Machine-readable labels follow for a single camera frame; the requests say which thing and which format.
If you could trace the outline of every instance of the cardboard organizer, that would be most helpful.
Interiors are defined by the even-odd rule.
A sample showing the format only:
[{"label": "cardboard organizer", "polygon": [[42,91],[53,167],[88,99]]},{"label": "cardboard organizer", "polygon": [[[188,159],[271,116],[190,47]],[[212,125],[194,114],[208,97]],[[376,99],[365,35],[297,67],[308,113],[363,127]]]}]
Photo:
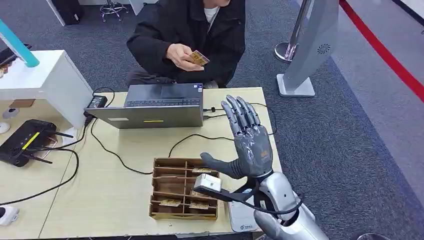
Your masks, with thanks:
[{"label": "cardboard organizer", "polygon": [[155,158],[150,217],[154,219],[216,220],[218,200],[194,192],[196,177],[219,173],[202,166],[200,158]]}]

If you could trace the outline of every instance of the yellow stripe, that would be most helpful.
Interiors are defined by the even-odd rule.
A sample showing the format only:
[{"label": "yellow stripe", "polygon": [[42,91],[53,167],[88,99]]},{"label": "yellow stripe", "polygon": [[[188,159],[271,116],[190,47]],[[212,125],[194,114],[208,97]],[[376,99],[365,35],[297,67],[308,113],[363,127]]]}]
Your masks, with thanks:
[{"label": "yellow stripe", "polygon": [[31,139],[22,147],[22,149],[25,150],[28,148],[28,146],[34,141],[34,139],[36,139],[39,134],[39,132],[35,133],[34,136],[32,136]]},{"label": "yellow stripe", "polygon": [[163,120],[144,120],[143,123],[163,123]]}]

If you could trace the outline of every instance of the red stripe on floor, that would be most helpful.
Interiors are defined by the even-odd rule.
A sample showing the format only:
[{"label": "red stripe on floor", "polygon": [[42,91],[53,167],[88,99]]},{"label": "red stripe on floor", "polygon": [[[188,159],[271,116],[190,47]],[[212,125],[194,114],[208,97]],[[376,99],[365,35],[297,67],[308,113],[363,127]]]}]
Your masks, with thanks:
[{"label": "red stripe on floor", "polygon": [[424,102],[424,86],[389,52],[346,0],[340,0],[339,4],[378,55],[380,55],[387,65],[419,97],[419,99]]}]

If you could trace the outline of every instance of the laptop keyboard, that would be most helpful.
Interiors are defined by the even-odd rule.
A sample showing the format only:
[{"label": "laptop keyboard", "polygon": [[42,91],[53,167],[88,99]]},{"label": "laptop keyboard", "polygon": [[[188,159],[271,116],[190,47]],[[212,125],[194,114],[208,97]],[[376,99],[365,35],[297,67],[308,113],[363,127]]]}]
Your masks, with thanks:
[{"label": "laptop keyboard", "polygon": [[199,105],[200,99],[161,99],[127,101],[126,107],[152,107],[152,106],[191,106]]}]

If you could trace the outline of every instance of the robotic arm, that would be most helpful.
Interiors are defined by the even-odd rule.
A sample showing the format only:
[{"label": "robotic arm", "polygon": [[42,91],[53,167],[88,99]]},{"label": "robotic arm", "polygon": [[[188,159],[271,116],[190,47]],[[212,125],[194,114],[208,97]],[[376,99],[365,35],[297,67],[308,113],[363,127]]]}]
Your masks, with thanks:
[{"label": "robotic arm", "polygon": [[[238,158],[226,162],[206,152],[200,157],[209,168],[233,179],[247,177],[247,182],[230,193],[201,175],[196,179],[194,190],[225,202],[237,201],[254,208],[256,223],[272,239],[328,240],[315,223],[314,215],[293,192],[286,176],[273,171],[273,150],[268,132],[261,125],[253,106],[241,97],[227,95],[226,100],[228,103],[222,101],[221,105],[234,134]],[[251,196],[254,205],[246,202]]]}]

